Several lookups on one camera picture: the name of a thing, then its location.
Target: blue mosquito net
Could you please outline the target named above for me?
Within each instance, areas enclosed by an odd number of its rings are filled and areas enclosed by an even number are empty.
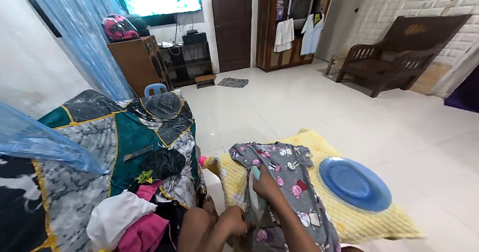
[[[50,161],[99,174],[108,173],[92,153],[55,130],[0,102],[0,154]]]

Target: doormat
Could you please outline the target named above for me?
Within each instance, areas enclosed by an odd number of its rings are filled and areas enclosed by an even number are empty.
[[[221,80],[220,83],[217,84],[217,86],[224,86],[224,87],[230,87],[230,88],[244,88],[248,84],[249,80],[248,79],[237,79],[237,78],[224,78]]]

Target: hand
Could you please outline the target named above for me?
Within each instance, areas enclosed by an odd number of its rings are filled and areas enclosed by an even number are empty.
[[[239,206],[230,206],[219,216],[218,223],[227,231],[228,235],[242,236],[249,228],[249,221],[245,221],[243,210]]]
[[[274,203],[277,199],[284,198],[278,184],[271,177],[267,168],[264,165],[261,165],[258,168],[261,171],[259,181],[256,180],[256,177],[252,175],[249,176],[250,178],[253,178],[253,190],[256,194],[270,203]]]

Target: gray t-shirt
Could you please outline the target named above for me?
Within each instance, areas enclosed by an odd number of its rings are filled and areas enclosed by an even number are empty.
[[[280,142],[271,144],[253,142],[233,145],[230,148],[230,156],[244,165],[248,173],[253,165],[266,166],[289,205],[297,213],[301,224],[320,250],[333,252],[337,249],[339,244],[336,230],[328,221],[326,210],[309,180],[307,166],[312,167],[313,162],[309,158],[308,148]],[[250,206],[249,193],[245,194],[245,201]],[[254,218],[249,208],[246,217]],[[270,207],[253,233],[252,249],[253,251],[287,251],[281,225]]]

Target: pink helmet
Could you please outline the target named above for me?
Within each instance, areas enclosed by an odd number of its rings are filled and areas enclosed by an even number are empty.
[[[118,14],[103,18],[102,26],[111,43],[140,38],[136,28],[128,19]]]

